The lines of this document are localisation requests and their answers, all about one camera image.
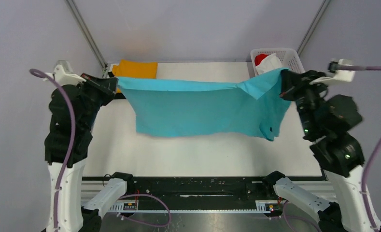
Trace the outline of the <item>teal t shirt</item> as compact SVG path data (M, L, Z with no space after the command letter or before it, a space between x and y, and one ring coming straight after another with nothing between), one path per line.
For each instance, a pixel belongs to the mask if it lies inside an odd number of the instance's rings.
M290 102L280 97L281 70L239 83L120 77L138 133L190 137L222 132L273 141Z

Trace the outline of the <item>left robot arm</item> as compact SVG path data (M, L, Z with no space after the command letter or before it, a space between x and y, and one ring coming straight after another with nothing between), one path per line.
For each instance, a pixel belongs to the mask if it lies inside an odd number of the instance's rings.
M110 207L135 194L133 175L115 172L104 189L81 205L91 131L100 108L115 98L117 82L115 77L83 74L81 81L58 85L51 94L52 117L44 141L52 190L48 232L98 232Z

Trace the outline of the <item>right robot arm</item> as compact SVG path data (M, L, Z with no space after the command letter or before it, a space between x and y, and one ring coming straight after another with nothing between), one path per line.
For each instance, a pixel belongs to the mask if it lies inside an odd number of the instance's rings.
M311 216L321 232L381 232L365 175L367 166L359 142L349 134L362 121L352 97L335 95L325 100L328 89L317 79L325 73L281 71L280 97L295 102L304 139L335 192L329 201L299 187L274 171L263 179L262 192L269 199L284 199Z

